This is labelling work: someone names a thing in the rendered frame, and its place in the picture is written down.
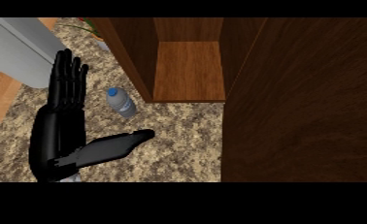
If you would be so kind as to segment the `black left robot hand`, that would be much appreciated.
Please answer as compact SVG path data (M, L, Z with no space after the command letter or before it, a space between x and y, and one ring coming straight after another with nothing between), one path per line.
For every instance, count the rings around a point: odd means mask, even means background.
M76 177L85 167L124 158L156 136L153 129L86 142L85 97L89 66L67 48L56 53L48 103L39 109L30 136L28 166L39 182Z

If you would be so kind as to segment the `brown wooden cabinet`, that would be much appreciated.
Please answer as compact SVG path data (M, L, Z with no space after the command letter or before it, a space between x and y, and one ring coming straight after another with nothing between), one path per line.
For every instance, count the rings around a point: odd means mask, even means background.
M227 100L262 17L95 17L92 23L148 103Z

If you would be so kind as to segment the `green potted plant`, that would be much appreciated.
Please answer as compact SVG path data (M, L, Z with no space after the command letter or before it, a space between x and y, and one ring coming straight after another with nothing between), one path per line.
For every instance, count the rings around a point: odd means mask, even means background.
M73 25L73 24L56 24L59 26L67 26L67 27L73 27L76 29L80 29L86 32L90 33L90 35L93 36L93 39L99 45L99 48L105 51L111 51L108 44L102 38L101 32L96 29L96 25L92 22L92 19L89 17L79 17L77 18L88 26L82 27L80 25Z

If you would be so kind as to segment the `clear water bottle blue cap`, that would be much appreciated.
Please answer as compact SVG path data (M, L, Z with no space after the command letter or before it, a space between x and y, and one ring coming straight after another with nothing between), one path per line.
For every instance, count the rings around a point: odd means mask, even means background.
M129 94L120 87L111 87L107 90L107 102L114 111L124 117L129 118L136 113L136 106Z

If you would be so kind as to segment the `grey appliance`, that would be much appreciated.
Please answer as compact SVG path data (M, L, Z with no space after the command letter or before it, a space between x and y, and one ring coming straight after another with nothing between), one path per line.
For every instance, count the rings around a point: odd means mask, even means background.
M65 48L36 17L0 17L0 72L28 87L49 86L56 53Z

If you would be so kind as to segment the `dark brown cabinet door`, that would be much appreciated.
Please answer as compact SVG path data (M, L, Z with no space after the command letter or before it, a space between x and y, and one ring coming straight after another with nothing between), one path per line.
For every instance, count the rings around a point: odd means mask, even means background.
M367 181L367 17L264 21L224 105L224 181Z

